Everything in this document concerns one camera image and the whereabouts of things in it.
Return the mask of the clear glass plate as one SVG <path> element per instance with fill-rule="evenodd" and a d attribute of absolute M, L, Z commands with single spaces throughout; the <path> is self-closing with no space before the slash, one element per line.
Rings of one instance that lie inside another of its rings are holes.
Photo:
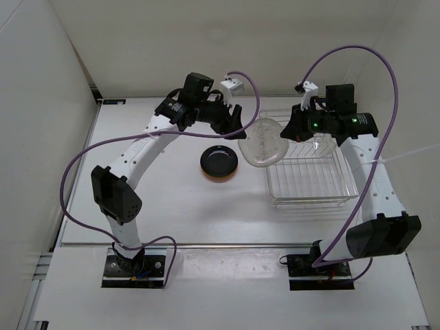
<path fill-rule="evenodd" d="M 310 144 L 310 149 L 306 152 L 306 156 L 312 158 L 329 156 L 337 147 L 336 141 L 327 133 L 316 133 L 307 142 Z"/>
<path fill-rule="evenodd" d="M 247 129 L 247 137 L 238 141 L 244 160 L 256 168 L 266 168 L 282 160 L 289 141 L 281 137 L 282 126 L 271 118 L 259 118 Z"/>

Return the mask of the orange plate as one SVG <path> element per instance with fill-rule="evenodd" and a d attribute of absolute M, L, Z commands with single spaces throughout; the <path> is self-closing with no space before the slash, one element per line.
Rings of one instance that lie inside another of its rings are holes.
<path fill-rule="evenodd" d="M 223 182 L 227 182 L 230 181 L 232 178 L 234 178 L 236 176 L 237 170 L 229 173 L 228 175 L 224 175 L 224 176 L 215 176 L 215 175 L 210 175 L 209 173 L 207 173 L 204 170 L 201 170 L 201 173 L 203 174 L 203 176 L 209 180 L 210 182 L 214 182 L 214 183 L 223 183 Z"/>

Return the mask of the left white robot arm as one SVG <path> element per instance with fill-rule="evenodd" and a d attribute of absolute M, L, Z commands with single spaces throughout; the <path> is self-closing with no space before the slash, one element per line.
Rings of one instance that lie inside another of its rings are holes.
<path fill-rule="evenodd" d="M 135 222 L 142 201 L 135 189 L 159 154 L 196 122 L 209 124 L 215 133 L 227 135 L 230 140 L 246 137 L 241 123 L 242 108 L 230 102 L 243 90 L 243 83 L 227 77 L 218 89 L 213 89 L 213 84 L 213 79 L 202 74 L 187 75 L 184 86 L 171 91 L 156 107 L 144 129 L 145 136 L 134 140 L 109 166 L 96 166 L 91 172 L 94 201 L 115 237 L 116 263 L 128 276 L 146 270 Z"/>

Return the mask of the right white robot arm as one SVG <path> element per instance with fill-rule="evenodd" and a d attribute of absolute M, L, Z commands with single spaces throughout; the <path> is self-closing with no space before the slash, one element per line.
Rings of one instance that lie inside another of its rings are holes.
<path fill-rule="evenodd" d="M 325 98 L 318 97 L 318 87 L 309 81 L 295 89 L 302 99 L 291 108 L 281 137 L 299 143 L 330 135 L 360 194 L 336 237 L 313 243 L 309 268 L 323 275 L 336 263 L 402 254 L 420 232 L 421 220 L 406 212 L 391 184 L 381 156 L 385 139 L 373 115 L 358 112 L 352 84 L 328 86 Z"/>

